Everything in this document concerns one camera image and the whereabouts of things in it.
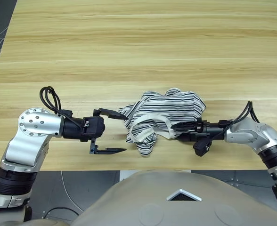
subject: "black cable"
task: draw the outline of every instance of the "black cable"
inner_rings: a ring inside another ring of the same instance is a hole
[[[49,100],[48,94],[51,94],[53,97],[54,104]],[[40,100],[41,102],[50,110],[52,110],[55,114],[61,114],[65,118],[67,118],[69,121],[71,121],[73,124],[75,124],[77,127],[82,129],[82,127],[76,123],[74,120],[72,120],[71,117],[67,116],[64,112],[61,110],[61,101],[57,93],[55,92],[54,88],[51,86],[43,87],[39,92]]]
[[[47,211],[47,213],[43,216],[43,219],[45,219],[47,217],[48,214],[50,214],[51,211],[53,210],[69,210],[71,212],[73,212],[74,214],[76,214],[77,216],[79,215],[76,211],[72,210],[71,208],[68,207],[55,207],[50,209],[49,211]]]

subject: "fabric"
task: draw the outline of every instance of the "fabric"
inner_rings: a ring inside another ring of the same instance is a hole
[[[171,126],[185,121],[196,121],[205,110],[205,104],[194,92],[169,89],[165,95],[148,91],[140,101],[120,108],[128,117],[124,124],[128,130],[126,142],[136,143],[142,155],[149,155],[157,141],[157,134],[176,138],[182,132],[174,132]]]

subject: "wood grain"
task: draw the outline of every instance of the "wood grain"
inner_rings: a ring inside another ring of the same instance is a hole
[[[0,56],[0,158],[48,85],[75,117],[178,87],[205,100],[209,121],[234,118],[252,100],[277,130],[277,0],[18,0]],[[126,132],[106,119],[100,147],[128,149],[110,156],[53,139],[42,169],[265,169],[250,148],[219,141],[200,158],[192,144],[161,137],[143,158]]]

